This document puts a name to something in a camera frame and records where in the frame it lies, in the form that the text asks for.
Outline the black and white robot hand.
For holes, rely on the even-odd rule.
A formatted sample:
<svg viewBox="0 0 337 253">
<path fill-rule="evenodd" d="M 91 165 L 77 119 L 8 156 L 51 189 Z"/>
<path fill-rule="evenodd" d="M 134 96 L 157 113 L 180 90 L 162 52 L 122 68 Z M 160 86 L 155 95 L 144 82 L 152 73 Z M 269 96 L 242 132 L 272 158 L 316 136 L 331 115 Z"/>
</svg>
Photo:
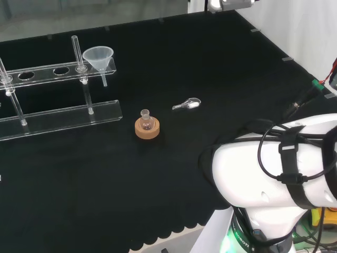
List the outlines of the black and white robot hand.
<svg viewBox="0 0 337 253">
<path fill-rule="evenodd" d="M 243 8 L 250 8 L 255 0 L 210 0 L 207 9 L 212 12 L 232 11 Z"/>
</svg>

